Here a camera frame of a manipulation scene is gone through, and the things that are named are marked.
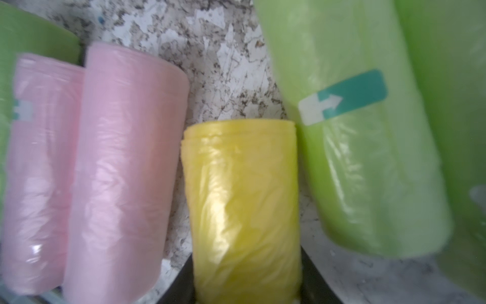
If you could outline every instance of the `yellow plastic bag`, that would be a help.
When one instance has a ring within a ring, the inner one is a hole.
[[[291,304],[302,276],[294,123],[194,125],[181,155],[199,304]]]

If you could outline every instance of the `plastic bag roll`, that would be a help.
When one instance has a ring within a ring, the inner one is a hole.
[[[160,275],[189,81],[171,63],[95,43],[87,52],[63,292],[131,304]]]
[[[5,161],[14,99],[12,79],[18,53],[77,63],[81,48],[71,32],[0,1],[0,162]],[[0,170],[0,199],[5,175]]]
[[[194,125],[181,158],[199,304],[291,304],[301,283],[295,126]]]
[[[51,58],[18,59],[1,251],[3,280],[17,294],[63,281],[83,77]]]
[[[255,0],[328,235],[367,254],[440,250],[440,159],[392,0]]]
[[[439,266],[486,299],[486,2],[396,4],[456,222]]]

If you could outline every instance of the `pink plastic bag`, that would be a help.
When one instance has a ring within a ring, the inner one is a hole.
[[[61,285],[84,69],[23,54],[6,159],[3,279],[18,294]]]
[[[167,61],[89,48],[63,284],[71,304],[131,304],[156,283],[188,94]]]

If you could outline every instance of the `green sticker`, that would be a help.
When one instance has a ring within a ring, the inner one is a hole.
[[[382,101],[387,95],[383,73],[371,70],[303,99],[298,107],[304,125],[313,125]]]

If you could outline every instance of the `granite countertop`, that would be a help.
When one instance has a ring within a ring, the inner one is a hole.
[[[285,118],[251,0],[7,0],[76,33],[158,55],[191,81],[186,125],[234,118]],[[481,304],[443,277],[430,257],[386,260],[351,253],[323,234],[301,183],[302,245],[346,304]],[[191,253],[182,169],[162,274],[138,304],[153,304]]]

